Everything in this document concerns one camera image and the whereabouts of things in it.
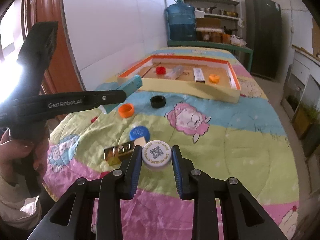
clear plastic bag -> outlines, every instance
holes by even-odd
[[[245,46],[247,43],[243,39],[238,39],[235,35],[230,38],[231,44],[239,47]]]

green table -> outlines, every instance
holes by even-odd
[[[243,51],[244,53],[248,53],[250,55],[249,61],[247,64],[247,71],[250,73],[251,71],[251,64],[253,58],[253,50],[249,49],[245,46],[239,47],[232,44],[225,44],[225,43],[215,43],[211,41],[172,41],[168,40],[168,47],[206,47],[206,48],[215,48],[215,49],[225,49],[228,51]]]

colorful blanket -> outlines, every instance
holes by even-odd
[[[118,168],[103,160],[103,149],[128,141],[130,130],[144,125],[150,140],[179,145],[182,156],[211,177],[238,178],[291,239],[299,207],[295,162],[279,118],[252,76],[225,50],[175,47],[154,53],[227,59],[243,96],[231,104],[164,93],[165,107],[153,109],[149,100],[159,93],[139,91],[126,100],[135,107],[128,119],[117,108],[109,114],[98,109],[69,114],[51,134],[48,192],[58,199],[77,178],[97,179]],[[171,165],[159,172],[142,166],[137,194],[121,201],[121,213],[124,239],[191,239],[193,202],[179,199]],[[222,227],[221,213],[218,221]]]

blue bottle cap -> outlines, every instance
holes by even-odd
[[[147,127],[145,126],[137,126],[135,128],[133,128],[130,131],[130,140],[133,141],[137,138],[143,137],[145,138],[146,142],[148,142],[150,140],[150,133]]]

white wall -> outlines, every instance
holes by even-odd
[[[173,0],[63,0],[71,47],[87,90],[167,46]]]
[[[298,47],[303,47],[310,53],[313,53],[312,48],[312,15],[301,0],[272,0],[280,4],[282,15],[282,50],[280,57],[280,65],[276,79],[284,84],[284,80],[288,71],[289,65],[293,62],[293,52],[291,44]],[[240,1],[242,9],[242,17],[246,19],[245,2]],[[246,37],[246,30],[243,29],[242,36]]]

